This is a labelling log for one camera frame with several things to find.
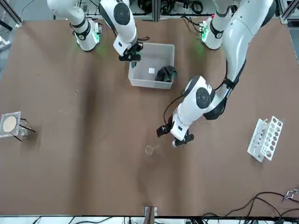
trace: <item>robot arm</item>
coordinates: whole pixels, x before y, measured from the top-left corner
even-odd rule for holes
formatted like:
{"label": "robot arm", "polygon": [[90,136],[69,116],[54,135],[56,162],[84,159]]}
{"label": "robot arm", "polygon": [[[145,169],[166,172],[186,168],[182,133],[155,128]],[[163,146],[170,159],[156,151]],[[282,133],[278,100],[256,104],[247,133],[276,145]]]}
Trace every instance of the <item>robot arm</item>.
{"label": "robot arm", "polygon": [[137,30],[129,0],[102,0],[100,13],[107,25],[115,32],[117,37],[114,48],[120,55],[121,61],[140,61],[137,54],[143,49],[143,44],[137,39]]}
{"label": "robot arm", "polygon": [[209,49],[215,50],[221,46],[224,29],[232,18],[232,10],[229,6],[233,2],[233,0],[213,0],[216,13],[214,18],[207,19],[208,32],[201,39]]}
{"label": "robot arm", "polygon": [[99,43],[99,25],[85,17],[83,10],[76,6],[77,2],[78,0],[47,0],[48,7],[55,15],[70,22],[82,50],[90,51]]}
{"label": "robot arm", "polygon": [[243,0],[223,32],[222,44],[227,58],[227,74],[219,89],[214,90],[203,77],[193,78],[187,85],[184,101],[179,104],[169,123],[157,129],[158,137],[171,132],[177,147],[193,140],[189,126],[202,115],[217,119],[224,111],[227,98],[237,85],[246,62],[250,41],[268,14],[272,14],[273,0]]}

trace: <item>brown mat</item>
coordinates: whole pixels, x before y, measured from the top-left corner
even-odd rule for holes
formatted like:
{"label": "brown mat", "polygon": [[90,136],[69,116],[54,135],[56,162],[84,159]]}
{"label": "brown mat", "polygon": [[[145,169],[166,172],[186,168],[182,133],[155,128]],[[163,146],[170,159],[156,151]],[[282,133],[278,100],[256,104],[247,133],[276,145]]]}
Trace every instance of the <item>brown mat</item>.
{"label": "brown mat", "polygon": [[[223,116],[197,121],[195,140],[176,149],[170,134],[156,137],[164,109],[195,75],[218,86],[225,57],[202,46],[182,19],[137,26],[139,37],[175,45],[178,79],[170,91],[131,86],[106,26],[101,45],[88,53],[66,21],[26,22],[16,32],[0,113],[21,110],[38,136],[0,139],[0,214],[142,216],[153,205],[161,216],[223,215],[260,191],[284,194],[299,185],[299,67],[279,19],[252,41]],[[285,124],[273,160],[260,164],[246,151],[257,120],[272,115]],[[161,148],[149,157],[147,145]],[[263,198],[278,209],[296,207]],[[274,213],[256,201],[251,215]]]}

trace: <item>small white cube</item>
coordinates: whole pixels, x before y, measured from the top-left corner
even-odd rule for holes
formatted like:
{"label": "small white cube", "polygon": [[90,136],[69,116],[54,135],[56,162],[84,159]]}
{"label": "small white cube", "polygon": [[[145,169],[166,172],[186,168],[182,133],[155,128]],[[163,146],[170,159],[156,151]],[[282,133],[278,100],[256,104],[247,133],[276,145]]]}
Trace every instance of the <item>small white cube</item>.
{"label": "small white cube", "polygon": [[149,74],[154,74],[155,73],[155,68],[149,68]]}

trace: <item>white test tube rack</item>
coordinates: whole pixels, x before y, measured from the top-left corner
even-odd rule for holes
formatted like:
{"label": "white test tube rack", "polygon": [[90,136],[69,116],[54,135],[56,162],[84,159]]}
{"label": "white test tube rack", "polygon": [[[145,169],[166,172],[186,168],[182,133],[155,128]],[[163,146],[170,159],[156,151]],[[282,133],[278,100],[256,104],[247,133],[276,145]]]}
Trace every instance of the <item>white test tube rack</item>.
{"label": "white test tube rack", "polygon": [[259,162],[266,157],[272,160],[283,126],[283,121],[272,116],[271,121],[259,119],[247,152]]}

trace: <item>white plastic bin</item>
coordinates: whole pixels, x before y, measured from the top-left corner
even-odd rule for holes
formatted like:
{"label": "white plastic bin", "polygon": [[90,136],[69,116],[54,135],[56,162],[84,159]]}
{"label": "white plastic bin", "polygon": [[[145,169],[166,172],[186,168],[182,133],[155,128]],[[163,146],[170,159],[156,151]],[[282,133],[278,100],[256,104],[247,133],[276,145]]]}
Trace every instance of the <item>white plastic bin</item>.
{"label": "white plastic bin", "polygon": [[170,83],[155,81],[158,71],[166,65],[174,66],[174,45],[145,42],[141,61],[134,68],[130,62],[129,80],[133,86],[170,89],[173,78]]}

